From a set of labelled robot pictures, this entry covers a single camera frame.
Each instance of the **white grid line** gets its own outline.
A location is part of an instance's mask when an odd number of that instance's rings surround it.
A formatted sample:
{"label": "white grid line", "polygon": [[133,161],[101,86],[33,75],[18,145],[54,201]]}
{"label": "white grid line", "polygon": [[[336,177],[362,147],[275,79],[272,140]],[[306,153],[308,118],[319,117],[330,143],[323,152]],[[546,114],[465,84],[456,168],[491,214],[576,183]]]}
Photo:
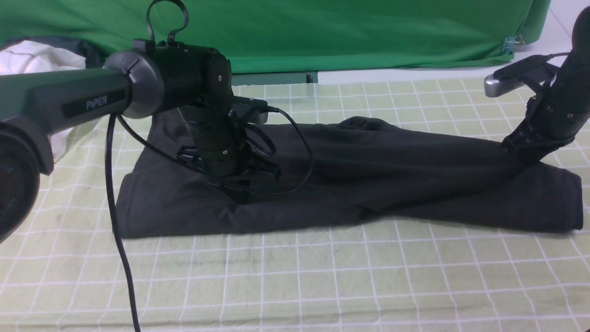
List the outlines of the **white grid line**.
{"label": "white grid line", "polygon": [[[399,236],[400,233],[399,233],[399,227],[398,227],[397,220],[394,223],[395,223],[394,224],[395,225],[395,233],[397,233],[397,235]],[[404,263],[404,268],[405,268],[405,272],[406,272],[405,273],[406,274],[406,278],[408,279],[409,291],[410,291],[410,294],[411,294],[411,297],[412,297],[412,301],[414,302],[414,305],[416,306],[416,317],[418,319],[418,328],[419,328],[419,331],[422,332],[423,329],[422,329],[422,323],[421,323],[421,320],[420,320],[420,306],[418,305],[418,301],[416,301],[416,295],[414,294],[414,287],[412,286],[412,281],[411,281],[411,279],[409,277],[409,269],[408,269],[408,265],[407,265],[408,264],[408,261],[407,261],[406,256],[405,256],[404,246],[402,246],[402,244],[400,243],[399,244],[399,248],[400,248],[400,251],[401,251],[401,254],[402,254],[402,261]]]}

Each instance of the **black cable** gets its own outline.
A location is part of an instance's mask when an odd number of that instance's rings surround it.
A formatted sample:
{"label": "black cable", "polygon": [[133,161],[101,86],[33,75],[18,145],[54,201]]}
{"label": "black cable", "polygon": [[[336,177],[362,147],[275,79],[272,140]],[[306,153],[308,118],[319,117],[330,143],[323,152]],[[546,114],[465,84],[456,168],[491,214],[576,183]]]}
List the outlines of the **black cable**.
{"label": "black cable", "polygon": [[550,55],[548,55],[548,57],[550,59],[553,59],[553,58],[564,57],[564,56],[568,56],[568,55],[569,55],[569,52],[564,52],[564,53],[550,54]]}
{"label": "black cable", "polygon": [[127,289],[129,290],[129,304],[131,307],[131,316],[133,318],[133,328],[135,332],[141,332],[139,327],[139,317],[137,316],[137,305],[135,301],[135,290],[133,287],[133,277],[131,276],[131,267],[125,254],[125,248],[123,247],[123,240],[119,235],[119,223],[117,221],[117,210],[115,208],[114,200],[114,186],[113,186],[113,135],[114,125],[117,116],[111,114],[109,117],[109,125],[107,127],[107,139],[104,149],[104,176],[107,184],[107,200],[109,201],[109,213],[111,217],[111,223],[113,226],[114,241],[117,243],[117,249],[121,256],[121,263],[125,270],[125,277],[127,278]]}
{"label": "black cable", "polygon": [[200,170],[199,168],[195,168],[195,167],[191,166],[190,164],[188,164],[187,162],[185,162],[184,160],[176,159],[174,157],[169,156],[168,154],[166,154],[162,150],[158,149],[157,147],[154,147],[152,144],[150,144],[149,142],[147,142],[146,140],[144,140],[135,131],[133,131],[133,129],[131,129],[131,127],[129,126],[129,124],[125,121],[125,119],[123,119],[122,115],[118,115],[117,116],[117,119],[119,120],[119,122],[121,123],[121,125],[125,128],[125,130],[127,130],[127,132],[129,133],[129,135],[131,135],[134,139],[136,139],[138,142],[140,142],[144,147],[152,150],[153,152],[155,152],[158,155],[166,158],[169,161],[174,162],[177,165],[180,165],[180,166],[182,166],[182,167],[184,167],[184,168],[186,168],[188,170],[191,170],[191,171],[200,173],[202,175],[205,175],[207,177],[210,177],[210,178],[212,178],[212,179],[214,179],[216,181],[219,181],[220,183],[223,183],[225,185],[228,185],[228,186],[231,186],[231,187],[234,187],[234,188],[237,188],[237,189],[241,189],[241,190],[244,190],[244,191],[249,192],[249,193],[252,193],[252,194],[258,194],[258,195],[263,195],[263,196],[286,196],[286,195],[293,194],[297,190],[301,189],[301,187],[305,185],[305,183],[307,182],[307,180],[311,176],[311,174],[313,172],[313,166],[314,166],[313,151],[309,147],[309,144],[307,143],[305,137],[303,136],[303,133],[301,133],[301,130],[299,129],[299,127],[297,126],[297,124],[295,123],[295,121],[293,120],[293,118],[291,118],[291,116],[289,116],[287,113],[285,113],[285,111],[283,111],[281,109],[278,109],[278,108],[269,108],[268,111],[269,112],[274,112],[274,113],[280,113],[285,118],[287,118],[287,120],[289,120],[289,122],[291,122],[291,124],[293,125],[293,127],[295,128],[295,130],[297,131],[297,133],[299,134],[299,137],[301,137],[301,140],[303,141],[303,144],[307,148],[307,152],[308,152],[309,158],[310,158],[309,170],[307,171],[307,174],[306,174],[305,178],[303,179],[303,181],[295,189],[292,189],[290,191],[286,191],[286,192],[283,192],[283,193],[262,193],[260,191],[252,190],[252,189],[250,189],[248,187],[245,187],[243,185],[239,185],[239,184],[235,184],[235,183],[229,182],[227,180],[224,180],[223,178],[216,177],[216,176],[214,176],[212,174],[207,173],[206,171]]}

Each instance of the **green cloth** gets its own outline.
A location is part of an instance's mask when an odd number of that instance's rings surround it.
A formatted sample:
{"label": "green cloth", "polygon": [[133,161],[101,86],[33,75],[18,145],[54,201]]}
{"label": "green cloth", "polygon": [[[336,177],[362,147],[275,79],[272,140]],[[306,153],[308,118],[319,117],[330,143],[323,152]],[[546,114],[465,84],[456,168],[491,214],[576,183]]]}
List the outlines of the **green cloth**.
{"label": "green cloth", "polygon": [[[148,38],[152,0],[2,0],[0,38],[64,35],[107,52]],[[218,48],[235,73],[491,66],[506,37],[539,38],[550,0],[184,0],[187,44]],[[170,2],[152,9],[157,40],[182,26]]]}

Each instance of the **light green grid tablecloth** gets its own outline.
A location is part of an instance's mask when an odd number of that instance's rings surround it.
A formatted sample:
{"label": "light green grid tablecloth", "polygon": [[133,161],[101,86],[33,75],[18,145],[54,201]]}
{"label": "light green grid tablecloth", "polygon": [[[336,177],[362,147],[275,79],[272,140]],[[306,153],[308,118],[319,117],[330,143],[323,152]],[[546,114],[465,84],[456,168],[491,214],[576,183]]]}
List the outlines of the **light green grid tablecloth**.
{"label": "light green grid tablecloth", "polygon": [[[522,120],[531,92],[494,100],[482,86],[482,79],[465,79],[236,92],[266,98],[301,123],[373,116],[407,129],[499,141]],[[150,120],[131,125],[145,136]],[[94,126],[78,129],[55,173],[42,179],[28,220],[0,245],[0,331],[130,330],[105,196],[106,120],[85,134],[88,128]],[[114,146],[118,185],[141,146],[119,126]],[[585,127],[545,160],[582,177],[586,222],[588,158]],[[555,238],[392,219],[334,231],[134,240],[126,249],[145,331],[590,328],[588,227]]]}

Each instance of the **piper robot arm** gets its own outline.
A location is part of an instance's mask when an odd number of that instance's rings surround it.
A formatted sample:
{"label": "piper robot arm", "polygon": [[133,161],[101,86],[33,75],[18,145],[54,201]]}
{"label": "piper robot arm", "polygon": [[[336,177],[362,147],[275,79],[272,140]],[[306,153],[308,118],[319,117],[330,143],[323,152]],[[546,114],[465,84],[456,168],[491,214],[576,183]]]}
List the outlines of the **piper robot arm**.
{"label": "piper robot arm", "polygon": [[[564,55],[561,68],[548,63]],[[526,105],[525,118],[502,146],[530,166],[573,142],[590,117],[590,7],[576,20],[569,54],[530,56],[510,64],[486,77],[484,91],[488,97],[499,97],[524,85],[535,95]]]}
{"label": "piper robot arm", "polygon": [[250,179],[278,180],[278,165],[266,159],[276,148],[250,125],[277,109],[234,96],[230,62],[214,48],[177,43],[176,32],[158,45],[134,40],[102,69],[0,77],[0,243],[32,209],[40,174],[53,171],[49,136],[106,115],[140,119],[177,109],[195,146],[181,148],[176,159],[237,203],[247,199]]}

